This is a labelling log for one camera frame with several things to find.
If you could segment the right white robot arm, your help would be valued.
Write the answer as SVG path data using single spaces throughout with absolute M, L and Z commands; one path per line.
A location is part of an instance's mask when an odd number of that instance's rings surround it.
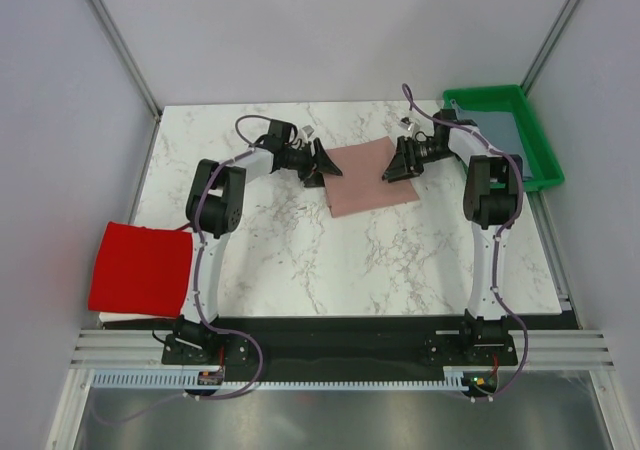
M 401 119 L 409 136 L 400 136 L 382 179 L 395 183 L 417 178 L 429 163 L 456 157 L 467 168 L 463 213 L 473 235 L 473 279 L 467 307 L 456 334 L 435 334 L 427 342 L 431 361 L 443 365 L 515 365 L 513 339 L 502 296 L 511 228 L 522 212 L 521 159 L 497 149 L 471 120 L 458 120 L 452 109 L 429 118 L 425 134 L 411 117 Z

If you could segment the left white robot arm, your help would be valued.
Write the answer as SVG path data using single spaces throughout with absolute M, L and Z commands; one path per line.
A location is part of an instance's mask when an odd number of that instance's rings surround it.
M 229 330 L 211 327 L 219 316 L 219 284 L 224 253 L 240 224 L 246 186 L 279 170 L 294 171 L 306 188 L 324 185 L 326 175 L 343 175 L 319 138 L 290 122 L 273 118 L 267 132 L 235 157 L 198 163 L 185 214 L 194 240 L 194 260 L 181 315 L 164 340 L 165 365 L 206 365 L 224 347 Z

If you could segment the pink t shirt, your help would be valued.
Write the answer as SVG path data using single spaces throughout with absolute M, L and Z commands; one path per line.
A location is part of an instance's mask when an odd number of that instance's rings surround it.
M 419 196 L 409 181 L 388 183 L 383 173 L 395 155 L 389 137 L 327 151 L 342 176 L 325 175 L 327 204 L 333 218 L 411 203 Z

